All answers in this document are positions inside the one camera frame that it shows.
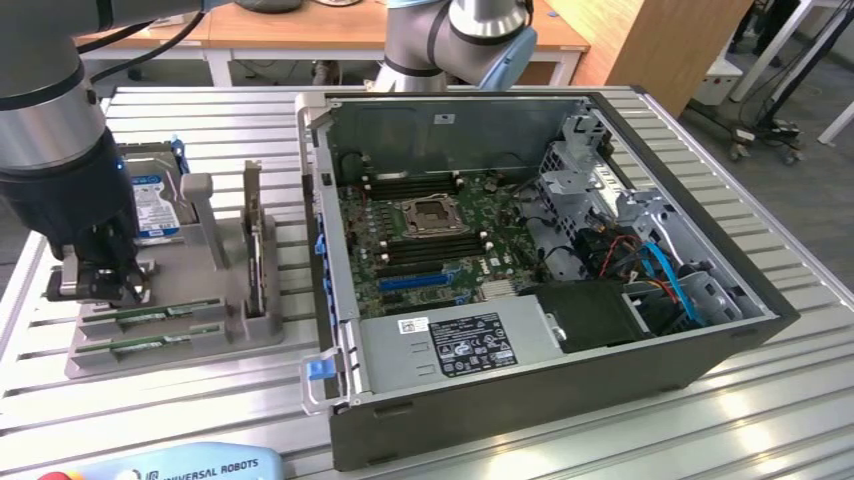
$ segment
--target aluminum table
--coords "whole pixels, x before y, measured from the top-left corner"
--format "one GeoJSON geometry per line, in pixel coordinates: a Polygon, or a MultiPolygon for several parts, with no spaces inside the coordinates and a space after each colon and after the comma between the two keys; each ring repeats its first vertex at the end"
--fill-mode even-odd
{"type": "MultiPolygon", "coordinates": [[[[122,88],[106,106],[118,141],[181,135],[191,170],[214,174],[221,217],[238,215],[245,161],[262,162],[263,203],[278,228],[285,343],[161,371],[67,380],[77,306],[42,298],[57,261],[43,237],[32,234],[0,303],[0,477],[30,479],[202,440],[271,447],[290,477],[330,480],[854,474],[852,293],[664,108],[618,87],[601,91],[802,319],[682,391],[357,472],[333,470],[327,420],[301,408],[298,363],[318,351],[318,336],[295,90],[122,88]]],[[[620,145],[614,156],[634,163],[620,145]]],[[[638,167],[626,174],[641,185],[650,182],[638,167]]]]}

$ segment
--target white label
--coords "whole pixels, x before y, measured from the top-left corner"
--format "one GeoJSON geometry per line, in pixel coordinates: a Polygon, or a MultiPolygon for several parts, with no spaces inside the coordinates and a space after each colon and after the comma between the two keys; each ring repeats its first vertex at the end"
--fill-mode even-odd
{"type": "Polygon", "coordinates": [[[178,315],[186,315],[207,306],[210,306],[209,303],[194,303],[193,305],[185,305],[182,307],[170,307],[166,309],[166,311],[170,313],[170,315],[178,316],[178,315]]]}
{"type": "Polygon", "coordinates": [[[162,346],[162,342],[149,342],[141,343],[139,345],[131,345],[129,347],[114,348],[113,351],[117,353],[142,352],[143,350],[153,350],[155,348],[161,348],[162,346]]]}
{"type": "Polygon", "coordinates": [[[134,177],[134,198],[139,217],[141,237],[175,235],[181,228],[173,203],[161,197],[166,186],[161,175],[134,177]]]}
{"type": "Polygon", "coordinates": [[[398,328],[401,329],[401,335],[406,335],[409,333],[426,332],[427,325],[430,325],[430,319],[427,317],[407,318],[406,320],[398,320],[398,328]]]}
{"type": "Polygon", "coordinates": [[[139,317],[123,318],[119,320],[119,323],[127,324],[127,323],[150,322],[154,320],[163,320],[165,318],[166,318],[166,315],[163,313],[151,313],[149,315],[141,315],[139,317]]]}
{"type": "Polygon", "coordinates": [[[439,113],[433,117],[434,125],[454,125],[455,121],[457,121],[457,115],[453,113],[439,113]]]}

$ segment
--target blue pcie slot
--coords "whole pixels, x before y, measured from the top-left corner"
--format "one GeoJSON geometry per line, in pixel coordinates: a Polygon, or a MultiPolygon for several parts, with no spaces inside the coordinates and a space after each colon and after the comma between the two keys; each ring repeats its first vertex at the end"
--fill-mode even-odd
{"type": "Polygon", "coordinates": [[[435,287],[450,285],[454,281],[453,273],[438,273],[435,275],[422,275],[411,278],[393,278],[379,281],[379,291],[405,290],[409,288],[435,287]]]}

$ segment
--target cpu socket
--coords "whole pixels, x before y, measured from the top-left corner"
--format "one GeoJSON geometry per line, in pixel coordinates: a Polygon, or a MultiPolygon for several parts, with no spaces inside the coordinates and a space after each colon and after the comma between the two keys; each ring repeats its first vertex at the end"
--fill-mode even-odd
{"type": "Polygon", "coordinates": [[[433,195],[401,202],[410,238],[459,235],[469,231],[459,215],[458,204],[447,195],[433,195]]]}

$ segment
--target white sticker on motherboard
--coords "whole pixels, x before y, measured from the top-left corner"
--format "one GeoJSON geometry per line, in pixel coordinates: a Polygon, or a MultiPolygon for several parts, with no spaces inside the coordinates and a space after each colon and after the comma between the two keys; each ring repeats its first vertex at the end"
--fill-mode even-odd
{"type": "Polygon", "coordinates": [[[181,228],[173,202],[161,197],[166,185],[161,175],[143,175],[133,178],[137,215],[139,217],[139,236],[142,238],[175,235],[181,228]]]}
{"type": "Polygon", "coordinates": [[[434,125],[454,125],[455,121],[457,121],[457,115],[453,113],[439,113],[433,117],[434,125]]]}
{"type": "Polygon", "coordinates": [[[427,325],[430,325],[430,319],[427,317],[407,318],[406,320],[398,320],[398,328],[401,329],[401,335],[406,335],[407,333],[426,332],[427,325]]]}

